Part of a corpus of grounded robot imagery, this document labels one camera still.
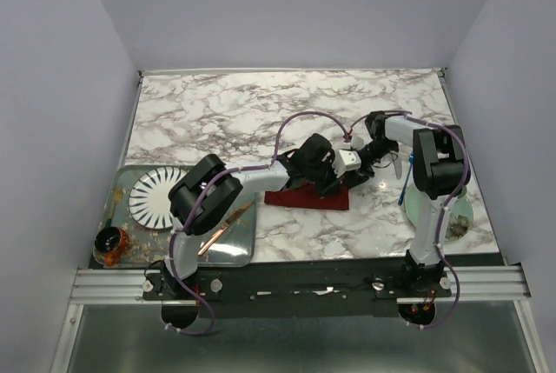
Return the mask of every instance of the white marble surface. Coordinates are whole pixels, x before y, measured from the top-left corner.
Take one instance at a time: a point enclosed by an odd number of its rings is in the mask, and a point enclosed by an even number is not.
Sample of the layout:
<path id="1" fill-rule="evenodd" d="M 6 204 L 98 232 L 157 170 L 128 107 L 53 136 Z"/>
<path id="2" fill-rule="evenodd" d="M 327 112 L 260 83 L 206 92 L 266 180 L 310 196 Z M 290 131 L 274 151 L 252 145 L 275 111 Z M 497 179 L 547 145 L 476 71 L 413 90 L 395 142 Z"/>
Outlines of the white marble surface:
<path id="1" fill-rule="evenodd" d="M 372 110 L 411 110 L 442 123 L 452 118 L 432 70 L 346 70 L 145 77 L 127 163 L 194 164 L 212 152 L 224 161 L 268 159 L 284 119 L 320 110 L 346 126 Z M 314 132 L 332 143 L 341 131 L 322 117 L 302 117 L 286 127 L 281 151 L 300 146 Z M 361 123 L 355 134 L 369 140 Z M 404 177 L 410 149 L 402 147 Z M 349 211 L 267 206 L 259 198 L 254 262 L 402 256 L 414 227 L 398 206 L 403 179 L 394 166 L 350 190 Z M 497 252 L 475 181 L 472 231 L 446 245 L 447 254 Z"/>

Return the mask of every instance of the purple cable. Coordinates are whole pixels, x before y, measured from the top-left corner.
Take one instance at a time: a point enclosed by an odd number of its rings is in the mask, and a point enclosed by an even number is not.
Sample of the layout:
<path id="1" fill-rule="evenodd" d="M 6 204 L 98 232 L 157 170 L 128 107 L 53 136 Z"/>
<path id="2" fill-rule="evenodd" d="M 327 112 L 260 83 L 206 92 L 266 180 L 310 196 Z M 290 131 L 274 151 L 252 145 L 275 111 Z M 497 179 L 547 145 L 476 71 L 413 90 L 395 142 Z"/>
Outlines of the purple cable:
<path id="1" fill-rule="evenodd" d="M 434 234 L 434 241 L 438 244 L 438 243 L 440 243 L 440 228 L 441 228 L 441 225 L 442 225 L 442 218 L 444 217 L 444 214 L 445 214 L 444 207 L 446 207 L 450 203 L 450 201 L 455 198 L 455 196 L 458 194 L 458 192 L 460 192 L 460 190 L 463 188 L 463 185 L 466 182 L 467 173 L 469 171 L 469 155 L 468 155 L 466 146 L 460 140 L 460 138 L 452 130 L 445 127 L 444 125 L 440 125 L 440 124 L 437 124 L 437 123 L 427 123 L 427 122 L 422 121 L 420 119 L 409 117 L 408 115 L 405 115 L 405 118 L 408 121 L 411 121 L 413 123 L 420 123 L 421 125 L 426 125 L 427 127 L 433 127 L 433 128 L 438 129 L 438 130 L 442 130 L 442 131 L 446 132 L 460 146 L 461 151 L 463 151 L 463 175 L 461 176 L 461 179 L 460 179 L 460 182 L 458 183 L 458 185 L 455 187 L 455 189 L 452 191 L 452 193 L 450 193 L 450 195 L 448 195 L 448 198 L 442 204 L 442 208 L 440 208 L 440 214 L 439 214 L 439 217 L 438 217 L 438 221 L 436 223 L 436 232 Z M 456 307 L 458 306 L 458 302 L 460 301 L 460 294 L 461 294 L 460 278 L 458 277 L 458 274 L 456 273 L 452 264 L 450 264 L 448 262 L 448 260 L 444 256 L 444 253 L 442 253 L 442 250 L 437 247 L 436 252 L 438 253 L 438 256 L 439 256 L 440 260 L 446 265 L 446 267 L 448 267 L 448 269 L 453 274 L 453 278 L 455 280 L 455 287 L 456 287 L 455 299 L 453 300 L 452 306 L 450 307 L 448 312 L 441 319 L 439 319 L 438 321 L 434 321 L 433 323 L 430 323 L 429 325 L 420 325 L 420 328 L 422 328 L 424 330 L 428 330 L 428 329 L 431 329 L 431 328 L 434 328 L 434 327 L 438 327 L 439 325 L 444 323 L 453 314 Z"/>
<path id="2" fill-rule="evenodd" d="M 303 116 L 303 115 L 318 115 L 320 117 L 326 117 L 326 118 L 330 118 L 332 119 L 335 123 L 337 123 L 341 130 L 344 133 L 344 139 L 348 140 L 349 139 L 349 134 L 348 131 L 346 130 L 346 127 L 343 126 L 343 124 L 338 121 L 338 119 L 336 119 L 335 117 L 332 117 L 331 115 L 325 113 L 325 112 L 318 112 L 318 111 L 312 111 L 312 110 L 306 110 L 303 112 L 298 112 L 296 114 L 293 114 L 291 117 L 289 117 L 288 119 L 286 119 L 280 126 L 280 128 L 278 129 L 278 133 L 276 134 L 276 142 L 275 142 L 275 151 L 274 154 L 272 155 L 272 159 L 270 161 L 269 165 L 263 164 L 263 165 L 258 165 L 258 166 L 246 166 L 243 167 L 242 170 L 264 170 L 267 169 L 268 167 L 270 167 L 272 164 L 274 164 L 274 162 L 276 161 L 277 157 L 278 157 L 278 149 L 280 148 L 280 135 L 282 133 L 282 131 L 284 130 L 284 127 L 286 126 L 286 124 L 288 124 L 292 119 Z M 170 328 L 173 331 L 179 332 L 181 334 L 185 334 L 187 336 L 202 336 L 204 334 L 208 334 L 213 327 L 215 326 L 215 321 L 216 321 L 216 314 L 214 312 L 214 310 L 212 309 L 212 307 L 210 306 L 210 304 L 199 294 L 197 294 L 194 290 L 192 290 L 187 284 L 185 284 L 183 282 L 183 280 L 179 277 L 178 273 L 177 273 L 177 268 L 175 266 L 174 263 L 174 242 L 175 242 L 175 237 L 177 236 L 178 232 L 187 232 L 187 230 L 189 229 L 189 226 L 191 225 L 191 223 L 193 222 L 193 218 L 197 213 L 197 210 L 199 209 L 199 207 L 201 206 L 202 201 L 204 200 L 204 198 L 207 196 L 207 193 L 209 192 L 210 188 L 213 187 L 215 185 L 215 183 L 221 178 L 224 177 L 226 175 L 229 175 L 231 173 L 235 173 L 236 171 L 240 171 L 239 168 L 233 168 L 233 169 L 225 169 L 223 171 L 221 171 L 220 173 L 218 173 L 216 176 L 214 176 L 210 182 L 207 183 L 207 185 L 205 186 L 205 188 L 202 190 L 201 195 L 199 195 L 199 197 L 197 198 L 195 204 L 193 205 L 193 208 L 191 208 L 191 211 L 189 212 L 189 215 L 187 217 L 187 219 L 185 220 L 185 222 L 183 223 L 183 228 L 181 231 L 177 231 L 175 232 L 172 237 L 170 238 L 170 242 L 169 242 L 169 261 L 170 261 L 170 269 L 172 271 L 172 276 L 174 277 L 174 279 L 178 282 L 178 284 L 180 286 L 182 286 L 182 288 L 188 292 L 192 297 L 194 297 L 196 300 L 198 300 L 199 302 L 201 302 L 205 308 L 207 308 L 208 312 L 210 313 L 210 325 L 205 329 L 205 330 L 201 330 L 201 331 L 186 331 L 186 330 L 181 330 L 181 329 L 177 329 L 176 327 L 167 324 L 167 327 Z"/>

